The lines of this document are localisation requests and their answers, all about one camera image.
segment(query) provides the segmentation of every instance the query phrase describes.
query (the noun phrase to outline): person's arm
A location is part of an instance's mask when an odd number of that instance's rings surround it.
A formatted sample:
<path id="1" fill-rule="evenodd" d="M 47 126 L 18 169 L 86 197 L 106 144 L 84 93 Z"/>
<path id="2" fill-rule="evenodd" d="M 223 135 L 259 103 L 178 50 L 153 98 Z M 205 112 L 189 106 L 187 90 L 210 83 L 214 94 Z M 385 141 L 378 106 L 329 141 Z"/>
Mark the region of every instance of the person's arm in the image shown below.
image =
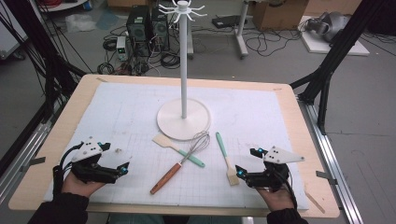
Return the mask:
<path id="1" fill-rule="evenodd" d="M 62 193 L 52 202 L 42 203 L 28 224 L 83 224 L 87 222 L 86 212 L 90 196 L 104 183 L 83 183 L 73 173 L 64 180 Z"/>
<path id="2" fill-rule="evenodd" d="M 271 213 L 267 216 L 268 224 L 307 224 L 294 208 L 290 194 L 286 189 L 271 192 L 266 189 L 257 189 L 268 205 Z"/>

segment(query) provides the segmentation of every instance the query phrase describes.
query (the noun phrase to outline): floor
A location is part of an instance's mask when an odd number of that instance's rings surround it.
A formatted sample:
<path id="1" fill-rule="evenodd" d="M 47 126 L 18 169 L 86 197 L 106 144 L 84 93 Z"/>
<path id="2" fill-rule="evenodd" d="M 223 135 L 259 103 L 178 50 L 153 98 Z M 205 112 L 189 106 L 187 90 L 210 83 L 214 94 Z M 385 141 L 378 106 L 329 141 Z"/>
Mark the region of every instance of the floor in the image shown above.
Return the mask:
<path id="1" fill-rule="evenodd" d="M 63 19 L 67 15 L 88 14 L 93 21 L 99 21 L 105 13 L 108 11 L 103 7 L 89 12 L 77 7 L 50 16 L 64 25 Z M 94 73 L 105 59 L 103 37 L 125 24 L 125 14 L 122 15 L 102 29 L 65 34 Z M 213 29 L 211 18 L 214 16 L 197 20 L 192 29 L 200 30 L 201 25 Z M 254 27 L 251 21 L 246 27 L 244 38 L 252 38 L 248 44 L 256 49 L 259 46 L 257 31 L 250 30 Z M 249 55 L 241 60 L 231 33 L 194 31 L 193 59 L 188 60 L 189 78 L 291 83 L 315 71 L 326 56 L 307 52 L 302 39 L 288 41 L 282 49 L 286 42 L 284 39 L 273 42 L 269 40 L 275 40 L 274 36 L 267 35 L 266 38 L 268 50 L 261 54 L 279 50 L 264 57 L 249 49 Z M 396 44 L 394 38 L 392 43 L 384 43 L 365 35 L 360 42 L 370 55 L 346 56 L 335 71 L 330 87 L 326 132 L 363 222 L 392 223 L 396 219 L 396 192 L 392 190 L 396 185 L 393 170 L 396 168 L 396 101 L 392 100 L 396 95 Z M 261 44 L 261 49 L 264 49 L 262 39 Z M 172 49 L 177 49 L 174 39 Z M 65 47 L 65 51 L 70 63 L 89 70 L 70 47 Z M 44 97 L 29 60 L 6 60 L 0 62 L 0 68 L 0 156 L 3 157 L 41 106 Z M 145 76 L 178 77 L 178 70 L 158 66 Z M 300 87 L 295 93 L 303 90 L 304 87 Z M 9 196 L 0 206 L 0 222 L 26 223 L 32 213 L 10 211 L 7 200 Z M 341 214 L 336 219 L 308 220 L 310 223 L 347 223 L 342 211 Z M 88 223 L 106 223 L 106 218 L 107 214 L 90 214 Z M 255 219 L 255 223 L 263 222 L 264 218 Z"/>

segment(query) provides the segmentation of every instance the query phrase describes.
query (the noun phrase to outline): box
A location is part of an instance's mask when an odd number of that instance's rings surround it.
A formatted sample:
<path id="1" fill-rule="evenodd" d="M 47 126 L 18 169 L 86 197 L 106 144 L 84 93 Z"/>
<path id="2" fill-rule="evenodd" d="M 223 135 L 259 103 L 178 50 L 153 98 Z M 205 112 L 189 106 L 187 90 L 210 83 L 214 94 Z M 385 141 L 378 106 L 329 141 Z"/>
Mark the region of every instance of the box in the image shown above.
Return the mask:
<path id="1" fill-rule="evenodd" d="M 310 0 L 305 10 L 305 16 L 320 16 L 323 12 L 341 12 L 352 15 L 361 0 Z"/>
<path id="2" fill-rule="evenodd" d="M 253 13 L 257 29 L 296 30 L 309 0 L 288 0 L 280 7 L 258 3 Z"/>
<path id="3" fill-rule="evenodd" d="M 109 7 L 131 7 L 149 5 L 149 0 L 107 0 Z"/>

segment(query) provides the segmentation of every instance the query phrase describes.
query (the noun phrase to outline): wire whisk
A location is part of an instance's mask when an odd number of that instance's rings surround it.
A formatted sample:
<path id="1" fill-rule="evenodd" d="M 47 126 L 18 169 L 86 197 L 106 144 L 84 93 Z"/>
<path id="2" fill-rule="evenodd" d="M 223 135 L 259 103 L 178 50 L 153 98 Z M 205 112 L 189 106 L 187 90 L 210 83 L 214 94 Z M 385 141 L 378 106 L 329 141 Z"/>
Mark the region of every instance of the wire whisk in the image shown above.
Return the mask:
<path id="1" fill-rule="evenodd" d="M 189 152 L 186 154 L 186 156 L 183 158 L 183 160 L 177 162 L 161 179 L 158 181 L 158 183 L 151 189 L 150 193 L 155 194 L 160 188 L 163 187 L 163 185 L 168 182 L 172 176 L 176 174 L 176 172 L 181 168 L 181 164 L 189 158 L 189 156 L 196 152 L 200 151 L 207 146 L 209 146 L 210 143 L 210 135 L 209 132 L 207 131 L 202 131 L 197 133 L 190 142 L 190 149 Z"/>

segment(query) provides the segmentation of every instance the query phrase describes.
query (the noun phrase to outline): red-brown handle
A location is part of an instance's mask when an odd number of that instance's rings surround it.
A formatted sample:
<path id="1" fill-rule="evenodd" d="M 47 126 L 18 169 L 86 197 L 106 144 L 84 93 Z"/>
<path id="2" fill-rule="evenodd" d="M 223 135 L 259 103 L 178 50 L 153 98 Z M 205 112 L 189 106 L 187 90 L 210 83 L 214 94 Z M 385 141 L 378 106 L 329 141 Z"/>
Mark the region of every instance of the red-brown handle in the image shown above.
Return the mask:
<path id="1" fill-rule="evenodd" d="M 180 169 L 180 162 L 176 163 L 164 176 L 158 181 L 158 183 L 151 189 L 150 193 L 155 194 L 160 188 L 162 188 L 168 180 L 174 176 L 174 174 Z"/>

